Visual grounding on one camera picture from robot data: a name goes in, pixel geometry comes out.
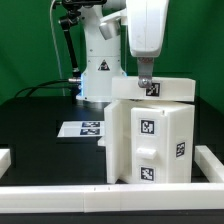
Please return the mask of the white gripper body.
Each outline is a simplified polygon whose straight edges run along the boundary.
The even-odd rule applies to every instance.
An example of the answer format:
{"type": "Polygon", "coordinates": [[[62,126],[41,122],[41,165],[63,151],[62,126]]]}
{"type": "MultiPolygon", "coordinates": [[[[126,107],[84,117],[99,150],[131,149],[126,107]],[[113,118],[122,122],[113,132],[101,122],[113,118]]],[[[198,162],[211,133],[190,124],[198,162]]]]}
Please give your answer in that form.
{"type": "Polygon", "coordinates": [[[126,0],[128,37],[133,57],[160,55],[169,0],[126,0]]]}

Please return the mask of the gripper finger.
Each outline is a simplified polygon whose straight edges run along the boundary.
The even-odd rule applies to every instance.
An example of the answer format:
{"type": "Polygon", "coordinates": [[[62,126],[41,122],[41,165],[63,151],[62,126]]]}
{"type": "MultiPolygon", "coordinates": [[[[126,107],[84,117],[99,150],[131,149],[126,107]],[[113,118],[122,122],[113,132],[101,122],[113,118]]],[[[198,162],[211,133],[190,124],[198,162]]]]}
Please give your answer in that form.
{"type": "Polygon", "coordinates": [[[137,59],[137,66],[139,87],[150,88],[152,86],[154,59],[147,57],[139,57],[137,59]]]}

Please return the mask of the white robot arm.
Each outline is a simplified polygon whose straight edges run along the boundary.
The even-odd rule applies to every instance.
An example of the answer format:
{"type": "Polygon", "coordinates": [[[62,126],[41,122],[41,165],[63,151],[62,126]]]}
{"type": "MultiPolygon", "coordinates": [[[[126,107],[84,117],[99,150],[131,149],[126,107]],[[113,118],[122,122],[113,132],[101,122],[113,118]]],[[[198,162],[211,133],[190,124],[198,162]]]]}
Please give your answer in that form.
{"type": "Polygon", "coordinates": [[[112,79],[124,77],[121,67],[121,31],[127,27],[130,53],[137,59],[138,82],[152,83],[154,59],[160,55],[169,0],[105,0],[81,8],[86,43],[86,68],[81,74],[78,98],[109,102],[112,79]]]}

